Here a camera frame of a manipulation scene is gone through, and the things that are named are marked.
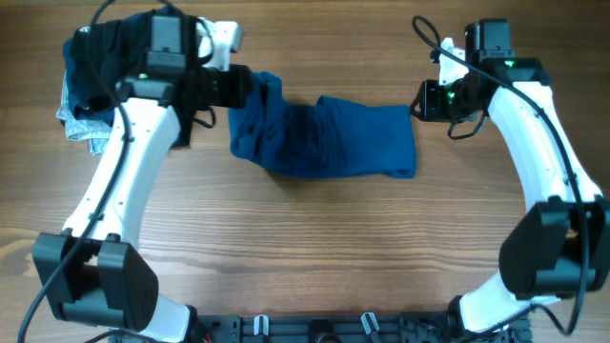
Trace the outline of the blue polo shirt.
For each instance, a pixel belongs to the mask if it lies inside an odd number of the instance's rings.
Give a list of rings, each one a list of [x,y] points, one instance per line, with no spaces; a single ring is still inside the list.
[[[253,81],[246,106],[228,110],[234,156],[300,178],[416,175],[407,106],[372,107],[328,95],[300,105],[283,98],[279,77],[263,71]]]

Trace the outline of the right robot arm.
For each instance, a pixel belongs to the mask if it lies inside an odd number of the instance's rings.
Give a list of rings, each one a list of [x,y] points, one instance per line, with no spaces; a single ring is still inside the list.
[[[519,58],[509,23],[486,18],[465,28],[465,47],[442,38],[417,15],[417,36],[438,64],[410,112],[450,128],[471,122],[496,125],[518,172],[525,215],[502,243],[498,271],[448,310],[451,339],[497,336],[531,312],[573,303],[563,335],[574,332],[585,296],[609,273],[609,203],[578,160],[556,113],[550,78],[538,59]]]

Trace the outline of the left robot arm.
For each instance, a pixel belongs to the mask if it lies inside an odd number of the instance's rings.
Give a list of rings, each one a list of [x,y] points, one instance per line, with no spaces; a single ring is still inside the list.
[[[81,30],[86,72],[110,98],[109,143],[91,183],[60,233],[37,236],[38,295],[55,318],[149,342],[195,342],[204,328],[193,307],[162,295],[139,254],[141,222],[170,148],[198,111],[241,108],[248,68],[231,63],[243,30],[182,12],[153,12],[115,24],[117,76],[95,64],[100,27]]]

